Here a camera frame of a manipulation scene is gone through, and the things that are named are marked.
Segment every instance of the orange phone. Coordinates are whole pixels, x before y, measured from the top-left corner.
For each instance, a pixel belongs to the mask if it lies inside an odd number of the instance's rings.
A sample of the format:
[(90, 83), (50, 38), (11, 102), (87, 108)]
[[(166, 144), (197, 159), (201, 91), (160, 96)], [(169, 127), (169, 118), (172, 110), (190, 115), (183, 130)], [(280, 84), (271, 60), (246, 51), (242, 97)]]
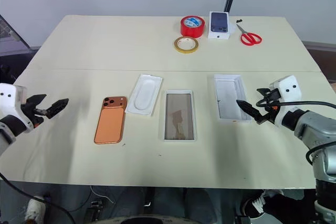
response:
[(126, 106), (126, 97), (104, 99), (94, 136), (96, 144), (112, 144), (121, 141)]

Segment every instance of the black cord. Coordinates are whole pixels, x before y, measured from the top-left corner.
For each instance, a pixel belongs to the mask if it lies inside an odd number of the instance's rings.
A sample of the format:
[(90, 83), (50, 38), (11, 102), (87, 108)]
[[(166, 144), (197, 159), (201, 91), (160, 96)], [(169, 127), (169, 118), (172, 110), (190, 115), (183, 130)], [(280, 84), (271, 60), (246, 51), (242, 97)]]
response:
[(264, 100), (261, 100), (256, 103), (257, 107), (273, 107), (273, 106), (289, 106), (289, 105), (323, 105), (336, 109), (336, 105), (330, 102), (319, 102), (319, 101), (297, 101), (297, 102), (273, 102), (262, 104)]
[(19, 188), (17, 188), (16, 186), (14, 186), (11, 182), (9, 182), (8, 179), (7, 179), (2, 173), (0, 173), (0, 177), (3, 179), (3, 181), (4, 181), (10, 188), (12, 188), (13, 190), (17, 191), (19, 194), (22, 194), (22, 195), (26, 196), (27, 198), (34, 199), (34, 200), (36, 200), (36, 201), (39, 201), (39, 202), (42, 202), (42, 203), (44, 203), (44, 204), (48, 204), (48, 205), (50, 205), (50, 206), (52, 206), (52, 207), (55, 207), (55, 208), (57, 208), (58, 210), (61, 210), (62, 212), (64, 212), (64, 213), (67, 215), (67, 217), (70, 219), (70, 221), (71, 221), (72, 224), (76, 224), (75, 220), (73, 219), (73, 217), (71, 216), (71, 214), (69, 213), (69, 211), (67, 211), (65, 208), (60, 207), (59, 205), (54, 204), (54, 203), (52, 203), (52, 202), (48, 202), (48, 201), (46, 201), (46, 200), (36, 198), (36, 197), (34, 197), (33, 195), (30, 195), (30, 194), (28, 194), (28, 193), (26, 193), (26, 192), (20, 190)]
[(310, 159), (310, 155), (318, 150), (321, 150), (323, 148), (327, 148), (327, 147), (330, 147), (330, 146), (334, 146), (336, 145), (336, 141), (334, 142), (330, 142), (330, 143), (327, 143), (327, 144), (322, 144), (322, 145), (319, 145), (317, 147), (314, 147), (313, 149), (310, 149), (307, 153), (306, 153), (306, 159), (308, 161), (309, 164), (313, 164), (312, 160)]
[(90, 189), (89, 196), (88, 196), (88, 198), (82, 203), (82, 205), (80, 205), (79, 207), (75, 208), (74, 210), (68, 210), (68, 212), (76, 212), (77, 210), (81, 209), (81, 208), (88, 202), (88, 200), (89, 200), (90, 197), (91, 197), (91, 194), (92, 194), (92, 192), (91, 192), (91, 189)]

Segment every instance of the white sneaker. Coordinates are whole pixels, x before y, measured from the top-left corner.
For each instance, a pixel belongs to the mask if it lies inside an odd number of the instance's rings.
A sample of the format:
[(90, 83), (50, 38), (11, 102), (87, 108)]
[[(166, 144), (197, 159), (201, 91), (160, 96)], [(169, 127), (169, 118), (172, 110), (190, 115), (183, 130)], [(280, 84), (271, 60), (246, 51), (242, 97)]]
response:
[(36, 224), (43, 224), (44, 214), (46, 213), (46, 205), (37, 200), (31, 199), (27, 206), (25, 222), (33, 220)]
[(264, 190), (259, 197), (250, 198), (245, 201), (241, 207), (241, 212), (243, 215), (249, 216), (251, 219), (259, 218), (264, 214), (264, 204), (266, 203), (265, 198), (272, 198), (277, 194), (284, 195), (284, 192), (280, 189)]

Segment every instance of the tape roll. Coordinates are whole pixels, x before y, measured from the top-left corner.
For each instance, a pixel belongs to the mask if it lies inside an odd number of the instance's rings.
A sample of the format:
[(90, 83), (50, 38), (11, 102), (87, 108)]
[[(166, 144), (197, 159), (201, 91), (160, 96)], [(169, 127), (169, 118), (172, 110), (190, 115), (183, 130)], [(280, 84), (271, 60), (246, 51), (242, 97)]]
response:
[(186, 16), (181, 20), (181, 34), (183, 36), (189, 36), (198, 38), (204, 31), (204, 19), (198, 16)]
[(198, 42), (192, 37), (182, 36), (176, 39), (174, 46), (177, 51), (184, 54), (189, 54), (198, 49)]

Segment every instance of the white table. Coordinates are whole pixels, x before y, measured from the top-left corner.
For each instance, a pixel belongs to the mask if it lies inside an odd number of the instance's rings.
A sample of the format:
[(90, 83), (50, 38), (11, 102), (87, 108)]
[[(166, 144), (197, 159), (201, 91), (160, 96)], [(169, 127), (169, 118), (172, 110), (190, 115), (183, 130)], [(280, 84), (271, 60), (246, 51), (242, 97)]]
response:
[[(10, 179), (30, 182), (123, 186), (213, 188), (313, 188), (305, 160), (307, 148), (288, 129), (271, 123), (221, 125), (216, 120), (213, 72), (148, 71), (163, 77), (151, 117), (126, 114), (119, 144), (93, 142), (102, 98), (129, 95), (143, 71), (33, 70), (17, 84), (28, 94), (48, 94), (41, 108), (69, 98), (67, 108), (29, 134), (22, 134), (0, 158)], [(294, 72), (220, 72), (241, 74), (247, 99), (257, 88)], [(296, 72), (303, 99), (334, 102), (335, 94), (319, 72)], [(123, 85), (115, 80), (123, 79)], [(194, 92), (197, 141), (163, 141), (164, 90)], [(336, 117), (336, 111), (307, 106)]]
[[(290, 74), (299, 81), (302, 99), (336, 103), (286, 20), (242, 17), (243, 27), (260, 34), (262, 44), (244, 46), (239, 33), (229, 40), (203, 35), (198, 51), (184, 55), (173, 48), (180, 19), (65, 17), (15, 84), (26, 86), (28, 95), (46, 93), (39, 108), (62, 98), (69, 104), (20, 135), (0, 157), (0, 170), (12, 180), (44, 183), (314, 188), (307, 149), (293, 132), (271, 123), (222, 125), (216, 119), (215, 73), (240, 74), (252, 104), (261, 99), (257, 88)], [(153, 115), (127, 114), (122, 141), (96, 145), (102, 99), (129, 98), (142, 73), (163, 78)], [(163, 141), (163, 93), (168, 89), (193, 90), (196, 142)], [(336, 118), (329, 108), (303, 108)]]

